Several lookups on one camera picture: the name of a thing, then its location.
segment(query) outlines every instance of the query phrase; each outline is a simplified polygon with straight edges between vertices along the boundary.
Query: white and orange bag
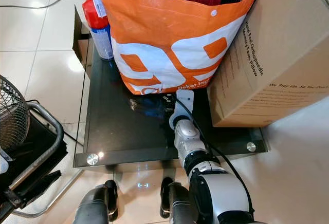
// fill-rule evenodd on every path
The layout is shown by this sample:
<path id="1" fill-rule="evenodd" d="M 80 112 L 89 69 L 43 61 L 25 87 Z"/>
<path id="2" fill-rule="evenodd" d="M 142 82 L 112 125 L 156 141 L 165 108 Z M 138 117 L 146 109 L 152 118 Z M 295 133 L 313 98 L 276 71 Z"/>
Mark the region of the white and orange bag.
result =
<path id="1" fill-rule="evenodd" d="M 115 62 L 133 94 L 206 87 L 254 0 L 102 0 Z"/>

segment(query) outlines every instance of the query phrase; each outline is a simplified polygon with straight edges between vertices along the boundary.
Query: orange tote bag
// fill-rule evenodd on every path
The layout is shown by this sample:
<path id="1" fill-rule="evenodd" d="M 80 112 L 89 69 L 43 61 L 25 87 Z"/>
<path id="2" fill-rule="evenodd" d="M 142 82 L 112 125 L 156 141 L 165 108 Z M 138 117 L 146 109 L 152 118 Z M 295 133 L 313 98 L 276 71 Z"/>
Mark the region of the orange tote bag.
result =
<path id="1" fill-rule="evenodd" d="M 102 0 L 115 62 L 137 95 L 206 87 L 254 0 Z"/>

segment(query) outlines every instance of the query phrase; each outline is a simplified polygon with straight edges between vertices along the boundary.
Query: red cap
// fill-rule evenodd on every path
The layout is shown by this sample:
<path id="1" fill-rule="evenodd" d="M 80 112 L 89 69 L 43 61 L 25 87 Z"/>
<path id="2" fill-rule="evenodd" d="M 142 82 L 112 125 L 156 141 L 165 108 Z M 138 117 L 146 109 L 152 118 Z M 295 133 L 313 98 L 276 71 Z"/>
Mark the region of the red cap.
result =
<path id="1" fill-rule="evenodd" d="M 86 0 L 82 8 L 90 27 L 101 29 L 108 25 L 107 16 L 98 17 L 93 0 Z"/>

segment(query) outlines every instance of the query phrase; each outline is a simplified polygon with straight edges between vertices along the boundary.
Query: metal bolt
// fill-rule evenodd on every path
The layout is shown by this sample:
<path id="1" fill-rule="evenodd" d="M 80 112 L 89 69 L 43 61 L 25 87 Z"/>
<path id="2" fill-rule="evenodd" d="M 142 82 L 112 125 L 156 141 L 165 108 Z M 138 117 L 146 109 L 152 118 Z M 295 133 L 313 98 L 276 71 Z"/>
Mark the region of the metal bolt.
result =
<path id="1" fill-rule="evenodd" d="M 97 162 L 98 162 L 98 155 L 96 155 L 96 154 L 90 154 L 87 157 L 87 163 L 89 165 L 95 165 Z"/>
<path id="2" fill-rule="evenodd" d="M 253 142 L 247 143 L 247 150 L 254 152 L 256 150 L 256 145 Z"/>

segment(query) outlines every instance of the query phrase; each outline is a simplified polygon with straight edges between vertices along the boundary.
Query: spray can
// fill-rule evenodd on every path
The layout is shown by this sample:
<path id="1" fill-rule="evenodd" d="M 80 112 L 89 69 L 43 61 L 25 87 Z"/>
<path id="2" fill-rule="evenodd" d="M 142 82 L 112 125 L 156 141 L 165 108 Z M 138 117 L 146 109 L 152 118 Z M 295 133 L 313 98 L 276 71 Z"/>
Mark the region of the spray can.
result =
<path id="1" fill-rule="evenodd" d="M 98 16 L 93 0 L 86 0 L 82 8 L 99 56 L 107 60 L 112 59 L 113 52 L 107 16 Z"/>

